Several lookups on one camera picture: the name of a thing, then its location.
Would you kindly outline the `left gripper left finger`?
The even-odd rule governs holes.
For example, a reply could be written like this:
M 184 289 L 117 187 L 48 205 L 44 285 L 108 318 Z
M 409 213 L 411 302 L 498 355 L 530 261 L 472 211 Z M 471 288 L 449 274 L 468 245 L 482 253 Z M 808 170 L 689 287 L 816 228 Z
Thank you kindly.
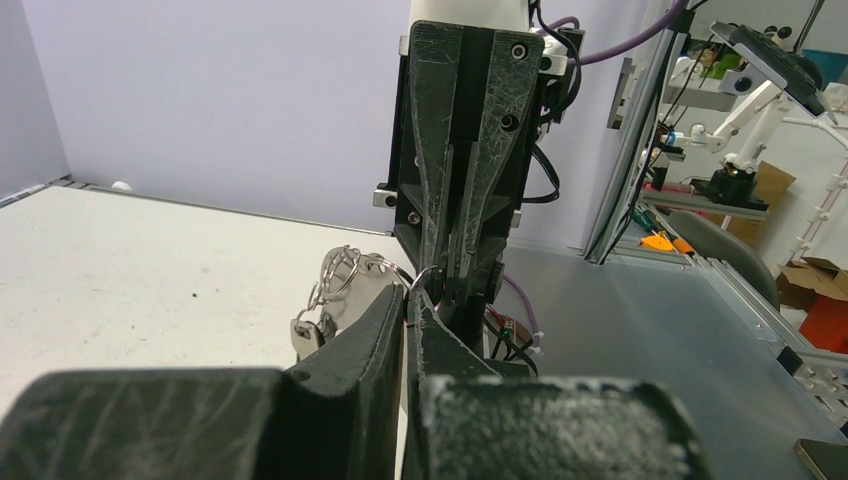
M 404 292 L 274 368 L 77 370 L 36 379 L 1 425 L 5 479 L 390 479 Z

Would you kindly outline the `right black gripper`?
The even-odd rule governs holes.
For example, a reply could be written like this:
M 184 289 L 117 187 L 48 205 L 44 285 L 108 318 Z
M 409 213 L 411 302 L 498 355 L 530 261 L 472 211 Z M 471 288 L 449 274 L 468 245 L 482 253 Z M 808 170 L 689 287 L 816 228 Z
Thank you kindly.
M 419 20 L 399 64 L 388 179 L 394 236 L 442 321 L 480 352 L 541 129 L 574 100 L 585 33 Z

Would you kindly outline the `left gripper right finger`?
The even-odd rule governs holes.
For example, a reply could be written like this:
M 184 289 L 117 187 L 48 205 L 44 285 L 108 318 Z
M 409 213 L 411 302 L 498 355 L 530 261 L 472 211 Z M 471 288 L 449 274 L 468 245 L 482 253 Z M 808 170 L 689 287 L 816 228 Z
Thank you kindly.
M 515 376 L 487 365 L 426 291 L 407 302 L 406 479 L 708 479 L 682 403 L 627 378 Z

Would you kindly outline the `large silver keyring plate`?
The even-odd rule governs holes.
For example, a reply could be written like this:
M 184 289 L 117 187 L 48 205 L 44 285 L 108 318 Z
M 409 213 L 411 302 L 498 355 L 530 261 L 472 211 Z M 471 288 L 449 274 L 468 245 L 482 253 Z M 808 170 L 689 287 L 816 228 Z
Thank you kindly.
M 325 397 L 379 379 L 395 388 L 406 335 L 412 337 L 415 370 L 447 372 L 462 347 L 423 289 L 423 279 L 434 271 L 410 273 L 347 246 L 330 252 L 306 308 L 290 322 L 296 361 L 287 375 Z

